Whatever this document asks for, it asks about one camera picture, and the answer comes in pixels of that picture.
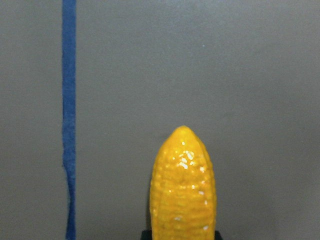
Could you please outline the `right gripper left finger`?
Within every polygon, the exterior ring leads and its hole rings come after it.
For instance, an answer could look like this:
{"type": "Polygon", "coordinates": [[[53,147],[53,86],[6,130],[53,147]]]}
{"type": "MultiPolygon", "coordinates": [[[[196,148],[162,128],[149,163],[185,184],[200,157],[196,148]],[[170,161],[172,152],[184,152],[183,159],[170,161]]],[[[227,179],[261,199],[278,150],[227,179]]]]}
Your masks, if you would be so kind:
{"type": "Polygon", "coordinates": [[[143,230],[140,235],[140,240],[152,240],[152,230],[143,230]]]}

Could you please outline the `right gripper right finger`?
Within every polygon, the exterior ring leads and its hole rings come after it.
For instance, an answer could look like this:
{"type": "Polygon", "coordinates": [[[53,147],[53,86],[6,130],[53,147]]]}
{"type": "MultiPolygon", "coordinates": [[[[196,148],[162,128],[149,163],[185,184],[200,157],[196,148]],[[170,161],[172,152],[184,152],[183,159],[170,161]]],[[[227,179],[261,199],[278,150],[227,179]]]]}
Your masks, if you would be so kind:
{"type": "Polygon", "coordinates": [[[217,230],[214,231],[214,240],[223,240],[220,232],[217,230]]]}

